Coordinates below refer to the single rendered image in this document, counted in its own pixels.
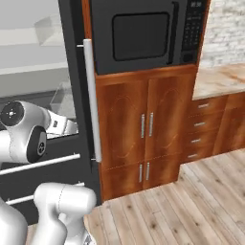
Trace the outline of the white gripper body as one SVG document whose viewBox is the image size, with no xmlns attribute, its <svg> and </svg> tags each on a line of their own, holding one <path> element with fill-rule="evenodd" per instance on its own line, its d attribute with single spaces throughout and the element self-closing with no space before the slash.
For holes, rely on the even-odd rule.
<svg viewBox="0 0 245 245">
<path fill-rule="evenodd" d="M 73 135 L 78 133 L 78 124 L 70 119 L 65 119 L 63 126 L 63 135 Z"/>
</svg>

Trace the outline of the wooden base cupboard door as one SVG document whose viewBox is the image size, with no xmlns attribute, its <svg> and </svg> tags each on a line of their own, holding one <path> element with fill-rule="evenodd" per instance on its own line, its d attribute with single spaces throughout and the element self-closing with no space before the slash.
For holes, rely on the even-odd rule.
<svg viewBox="0 0 245 245">
<path fill-rule="evenodd" d="M 245 148 L 245 92 L 228 96 L 212 154 L 241 148 Z"/>
</svg>

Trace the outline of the black fridge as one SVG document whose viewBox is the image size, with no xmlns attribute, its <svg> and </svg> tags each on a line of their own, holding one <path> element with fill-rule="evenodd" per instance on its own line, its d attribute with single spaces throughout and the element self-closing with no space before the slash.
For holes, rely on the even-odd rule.
<svg viewBox="0 0 245 245">
<path fill-rule="evenodd" d="M 59 14 L 58 0 L 21 0 L 28 10 L 35 11 L 38 20 Z M 81 0 L 82 16 L 87 0 Z M 85 27 L 85 39 L 91 39 Z M 50 109 L 51 98 L 61 82 L 70 82 L 68 62 L 63 46 L 40 46 L 37 38 L 21 35 L 14 43 L 0 47 L 0 112 L 3 107 L 16 100 L 26 101 L 45 109 Z M 49 134 L 44 155 L 36 162 L 47 161 L 78 153 L 78 133 L 73 135 Z M 11 162 L 0 163 L 0 170 L 20 167 Z M 80 159 L 59 164 L 37 167 L 0 176 L 0 198 L 5 202 L 33 195 L 42 183 L 76 184 L 81 181 Z M 29 224 L 38 220 L 38 212 L 33 200 L 11 205 L 20 211 Z"/>
</svg>

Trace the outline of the short wooden cupboard door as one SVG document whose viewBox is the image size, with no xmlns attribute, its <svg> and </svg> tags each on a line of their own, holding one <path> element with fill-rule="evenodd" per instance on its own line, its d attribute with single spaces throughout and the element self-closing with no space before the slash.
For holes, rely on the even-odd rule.
<svg viewBox="0 0 245 245">
<path fill-rule="evenodd" d="M 143 179 L 139 183 L 140 164 L 143 164 L 144 173 L 144 162 L 108 169 L 100 167 L 102 199 L 110 200 L 140 191 L 143 188 Z"/>
<path fill-rule="evenodd" d="M 152 189 L 178 180 L 180 154 L 167 155 L 145 162 L 143 189 Z M 149 179 L 145 180 L 146 164 L 150 162 Z"/>
</svg>

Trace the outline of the black fridge door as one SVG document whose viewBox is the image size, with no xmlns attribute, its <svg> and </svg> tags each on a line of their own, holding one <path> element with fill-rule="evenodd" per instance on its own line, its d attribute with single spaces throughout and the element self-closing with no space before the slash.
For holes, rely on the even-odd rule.
<svg viewBox="0 0 245 245">
<path fill-rule="evenodd" d="M 101 204 L 100 172 L 96 162 L 92 132 L 91 110 L 85 68 L 83 40 L 85 31 L 81 0 L 58 0 L 64 36 L 76 119 L 78 124 L 78 153 L 81 161 L 81 181 L 97 195 Z"/>
</svg>

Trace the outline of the black microwave oven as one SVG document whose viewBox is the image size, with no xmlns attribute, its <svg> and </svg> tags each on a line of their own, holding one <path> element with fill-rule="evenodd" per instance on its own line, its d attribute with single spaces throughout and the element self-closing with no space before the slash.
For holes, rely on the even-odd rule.
<svg viewBox="0 0 245 245">
<path fill-rule="evenodd" d="M 172 64 L 173 5 L 179 3 Z M 208 0 L 91 0 L 96 70 L 100 75 L 194 64 Z"/>
</svg>

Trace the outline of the clear fridge bin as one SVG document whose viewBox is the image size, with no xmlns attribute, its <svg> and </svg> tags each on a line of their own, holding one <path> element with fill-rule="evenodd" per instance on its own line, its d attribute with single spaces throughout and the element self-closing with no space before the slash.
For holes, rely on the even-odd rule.
<svg viewBox="0 0 245 245">
<path fill-rule="evenodd" d="M 61 82 L 57 86 L 50 101 L 50 109 L 52 112 L 65 116 L 69 120 L 75 121 L 77 119 L 70 82 Z"/>
<path fill-rule="evenodd" d="M 34 23 L 38 44 L 42 47 L 63 46 L 63 30 L 59 14 L 49 15 Z"/>
</svg>

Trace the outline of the tall wooden cupboard door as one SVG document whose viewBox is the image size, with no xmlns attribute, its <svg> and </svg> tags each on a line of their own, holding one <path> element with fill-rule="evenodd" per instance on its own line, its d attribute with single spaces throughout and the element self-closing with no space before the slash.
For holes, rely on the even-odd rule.
<svg viewBox="0 0 245 245">
<path fill-rule="evenodd" d="M 98 88 L 102 166 L 105 169 L 139 163 L 144 158 L 141 116 L 146 112 L 147 82 Z"/>
<path fill-rule="evenodd" d="M 181 135 L 189 102 L 192 99 L 194 74 L 152 78 L 148 85 L 148 116 L 153 112 L 153 130 L 149 137 L 149 118 L 145 157 L 147 160 L 181 151 Z"/>
</svg>

